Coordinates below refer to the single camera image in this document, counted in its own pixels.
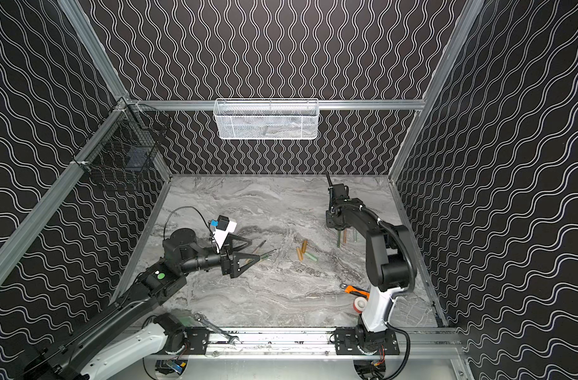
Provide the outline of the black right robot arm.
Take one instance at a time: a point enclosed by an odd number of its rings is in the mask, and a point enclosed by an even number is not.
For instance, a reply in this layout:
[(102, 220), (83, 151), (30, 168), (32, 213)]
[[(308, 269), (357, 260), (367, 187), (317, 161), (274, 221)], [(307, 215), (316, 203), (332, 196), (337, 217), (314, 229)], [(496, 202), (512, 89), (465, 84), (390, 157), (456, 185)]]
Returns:
[(330, 176), (326, 179), (326, 226), (336, 231), (353, 228), (365, 239), (366, 275), (371, 291), (361, 321), (367, 332), (380, 333), (390, 327), (396, 297), (412, 292), (416, 285), (412, 250), (400, 235), (404, 226), (382, 220), (361, 199), (351, 198), (347, 185), (333, 183)]

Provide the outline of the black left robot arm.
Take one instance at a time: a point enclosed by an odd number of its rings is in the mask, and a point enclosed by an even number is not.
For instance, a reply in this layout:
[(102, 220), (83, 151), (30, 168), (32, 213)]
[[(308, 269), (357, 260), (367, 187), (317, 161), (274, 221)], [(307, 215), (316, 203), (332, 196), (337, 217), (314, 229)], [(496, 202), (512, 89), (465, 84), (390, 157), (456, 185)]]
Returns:
[(39, 352), (20, 372), (20, 379), (78, 379), (81, 370), (122, 331), (154, 311), (187, 283), (192, 272), (220, 267), (222, 275), (239, 277), (260, 260), (244, 250), (252, 240), (228, 233), (200, 246), (195, 231), (181, 228), (163, 241), (164, 256), (80, 329)]

